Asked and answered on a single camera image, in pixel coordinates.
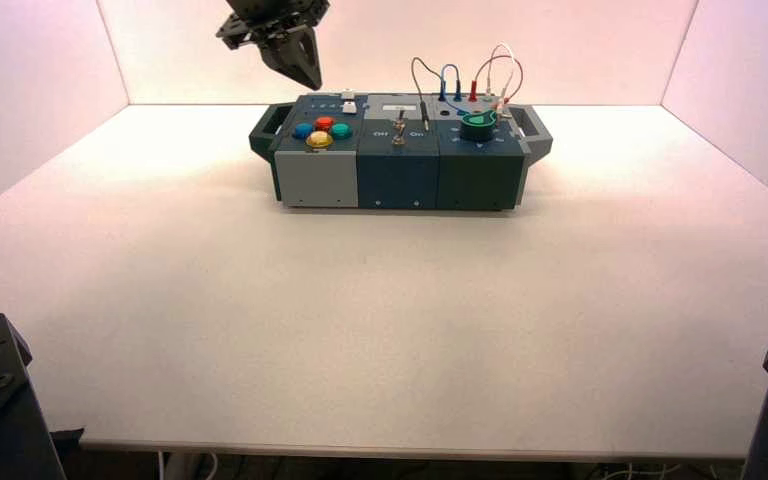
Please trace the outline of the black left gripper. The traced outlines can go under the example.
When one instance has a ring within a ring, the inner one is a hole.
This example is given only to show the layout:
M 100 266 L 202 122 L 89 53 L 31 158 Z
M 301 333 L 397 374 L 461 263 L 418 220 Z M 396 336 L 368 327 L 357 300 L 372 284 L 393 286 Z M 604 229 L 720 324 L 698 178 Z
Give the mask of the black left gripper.
M 328 11 L 329 1 L 232 0 L 228 5 L 232 13 L 216 37 L 229 49 L 255 43 L 270 69 L 313 91 L 322 87 L 313 28 Z

